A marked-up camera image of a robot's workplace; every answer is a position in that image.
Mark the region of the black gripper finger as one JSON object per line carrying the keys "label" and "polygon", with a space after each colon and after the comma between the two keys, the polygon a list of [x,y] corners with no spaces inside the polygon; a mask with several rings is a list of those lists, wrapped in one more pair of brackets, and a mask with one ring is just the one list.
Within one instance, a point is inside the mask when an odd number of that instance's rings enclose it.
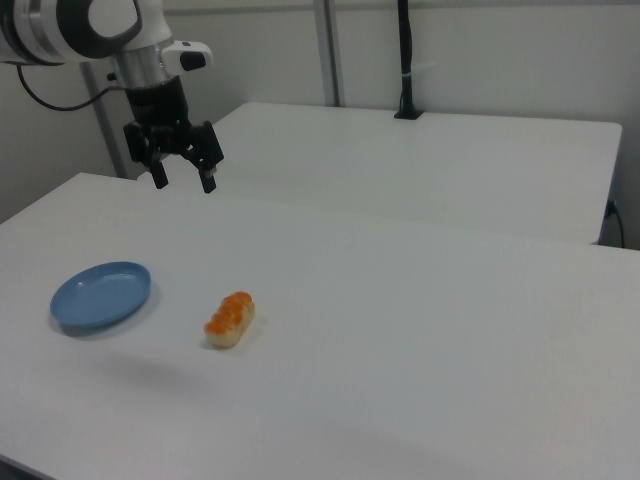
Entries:
{"label": "black gripper finger", "polygon": [[189,126],[187,143],[182,157],[198,170],[203,191],[209,194],[216,189],[214,174],[217,165],[224,159],[224,153],[212,124],[205,121],[199,125]]}
{"label": "black gripper finger", "polygon": [[126,124],[123,131],[131,160],[148,170],[157,189],[166,187],[168,179],[162,165],[162,151],[155,136],[137,122]]}

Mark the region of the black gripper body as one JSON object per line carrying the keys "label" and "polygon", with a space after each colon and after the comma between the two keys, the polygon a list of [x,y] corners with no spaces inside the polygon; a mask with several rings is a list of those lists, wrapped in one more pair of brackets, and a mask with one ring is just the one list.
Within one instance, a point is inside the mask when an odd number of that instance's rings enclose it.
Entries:
{"label": "black gripper body", "polygon": [[179,77],[149,88],[126,89],[134,120],[125,125],[131,156],[144,156],[151,147],[161,153],[191,155],[192,124]]}

